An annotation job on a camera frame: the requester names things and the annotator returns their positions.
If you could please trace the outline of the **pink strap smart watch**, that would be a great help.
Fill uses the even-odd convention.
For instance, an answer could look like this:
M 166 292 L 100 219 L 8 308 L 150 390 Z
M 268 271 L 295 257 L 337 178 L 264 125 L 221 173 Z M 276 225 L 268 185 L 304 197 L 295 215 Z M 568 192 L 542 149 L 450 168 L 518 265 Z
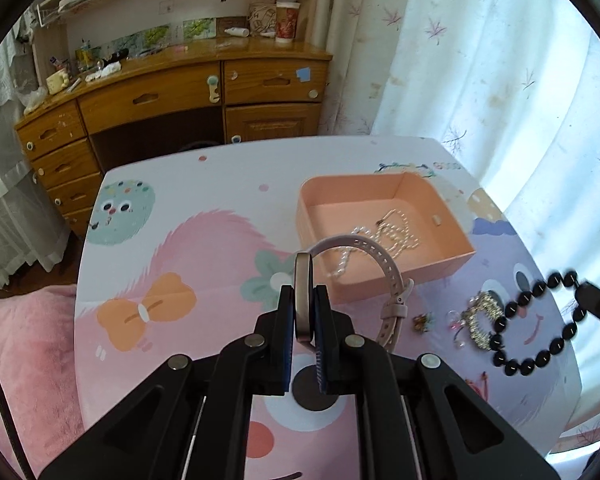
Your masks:
M 376 338 L 388 352 L 396 350 L 407 317 L 407 299 L 415 282 L 404 278 L 398 265 L 381 244 L 362 234 L 338 234 L 318 240 L 315 235 L 300 234 L 302 250 L 317 261 L 317 274 L 324 280 L 336 302 L 355 302 L 389 295 L 380 311 L 380 327 Z M 350 249 L 358 262 L 347 266 L 351 276 L 337 276 L 327 269 L 326 252 Z

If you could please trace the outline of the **teal flower earring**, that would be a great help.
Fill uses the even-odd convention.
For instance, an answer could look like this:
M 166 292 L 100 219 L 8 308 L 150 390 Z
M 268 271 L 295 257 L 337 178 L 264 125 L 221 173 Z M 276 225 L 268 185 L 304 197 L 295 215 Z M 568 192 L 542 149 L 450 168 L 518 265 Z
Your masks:
M 412 318 L 412 323 L 414 332 L 420 334 L 428 333 L 434 325 L 434 315 L 429 312 L 415 315 Z

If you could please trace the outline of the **cartoon printed table cloth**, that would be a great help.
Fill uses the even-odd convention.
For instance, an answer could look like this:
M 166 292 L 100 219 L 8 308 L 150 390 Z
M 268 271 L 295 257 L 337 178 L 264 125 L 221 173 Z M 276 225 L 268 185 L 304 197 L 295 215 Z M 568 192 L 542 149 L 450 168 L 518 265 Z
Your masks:
M 302 250 L 299 191 L 323 176 L 416 169 L 467 195 L 474 255 L 417 284 L 396 350 L 376 341 L 389 295 L 336 302 Z M 291 381 L 254 394 L 258 317 L 294 289 Z M 350 316 L 354 393 L 321 393 L 312 299 Z M 238 143 L 111 170 L 76 290 L 85 434 L 70 479 L 551 479 L 576 406 L 572 336 L 546 278 L 476 180 L 435 140 Z M 428 333 L 412 318 L 434 315 Z

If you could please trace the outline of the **peach plastic tray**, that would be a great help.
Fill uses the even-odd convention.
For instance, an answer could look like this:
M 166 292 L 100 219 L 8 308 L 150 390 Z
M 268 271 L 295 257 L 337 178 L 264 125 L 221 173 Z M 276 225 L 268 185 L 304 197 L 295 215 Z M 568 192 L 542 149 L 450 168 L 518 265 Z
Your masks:
M 299 235 L 318 240 L 338 234 L 376 240 L 417 284 L 447 278 L 474 255 L 472 222 L 464 192 L 416 169 L 307 180 L 296 219 Z

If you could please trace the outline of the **pink fluffy blanket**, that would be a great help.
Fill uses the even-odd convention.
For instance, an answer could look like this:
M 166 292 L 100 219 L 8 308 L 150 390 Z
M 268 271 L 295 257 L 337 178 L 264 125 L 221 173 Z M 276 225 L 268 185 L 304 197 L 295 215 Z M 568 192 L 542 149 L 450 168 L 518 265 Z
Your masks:
M 0 383 L 34 474 L 83 434 L 74 368 L 76 286 L 0 299 Z

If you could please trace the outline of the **wooden desk with drawers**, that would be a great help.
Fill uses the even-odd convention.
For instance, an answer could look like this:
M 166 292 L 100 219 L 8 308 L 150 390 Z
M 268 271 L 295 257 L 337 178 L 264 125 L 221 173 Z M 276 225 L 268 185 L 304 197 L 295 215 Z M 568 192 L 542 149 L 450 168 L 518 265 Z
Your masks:
M 124 60 L 49 96 L 16 131 L 42 185 L 84 236 L 107 171 L 212 146 L 314 136 L 332 55 L 302 42 L 221 38 Z

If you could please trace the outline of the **white floral curtain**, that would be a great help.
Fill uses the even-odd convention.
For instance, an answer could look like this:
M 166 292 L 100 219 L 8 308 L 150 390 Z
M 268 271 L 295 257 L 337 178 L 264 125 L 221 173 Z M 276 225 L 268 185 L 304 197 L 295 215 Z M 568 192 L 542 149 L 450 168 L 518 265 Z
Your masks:
M 544 270 L 600 285 L 600 38 L 569 0 L 316 0 L 324 134 L 440 141 Z

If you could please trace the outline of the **white lace covered furniture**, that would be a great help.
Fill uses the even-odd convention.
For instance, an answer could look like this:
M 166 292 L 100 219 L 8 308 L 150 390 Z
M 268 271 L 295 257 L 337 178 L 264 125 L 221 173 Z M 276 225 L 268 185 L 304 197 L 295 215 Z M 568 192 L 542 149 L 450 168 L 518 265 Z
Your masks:
M 42 96 L 32 36 L 33 20 L 23 15 L 0 43 L 0 288 L 25 264 L 52 270 L 61 262 L 69 237 L 15 129 L 26 107 Z

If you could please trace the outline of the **yellow cheese shaped mug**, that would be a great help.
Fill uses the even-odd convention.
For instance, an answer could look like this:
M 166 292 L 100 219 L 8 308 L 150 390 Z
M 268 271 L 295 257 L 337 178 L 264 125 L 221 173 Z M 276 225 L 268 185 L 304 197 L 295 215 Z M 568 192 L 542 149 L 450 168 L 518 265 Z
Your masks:
M 50 96 L 58 94 L 62 90 L 65 90 L 65 88 L 68 88 L 70 82 L 71 76 L 64 68 L 62 70 L 58 70 L 55 73 L 52 73 L 46 78 L 46 87 L 48 94 Z

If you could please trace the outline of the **red patterned cup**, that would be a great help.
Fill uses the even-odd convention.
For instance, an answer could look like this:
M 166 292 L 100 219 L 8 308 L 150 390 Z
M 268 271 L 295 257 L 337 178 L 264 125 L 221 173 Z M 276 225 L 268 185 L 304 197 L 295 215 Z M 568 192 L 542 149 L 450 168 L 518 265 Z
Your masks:
M 290 44 L 294 41 L 298 25 L 300 3 L 292 0 L 276 1 L 275 41 Z

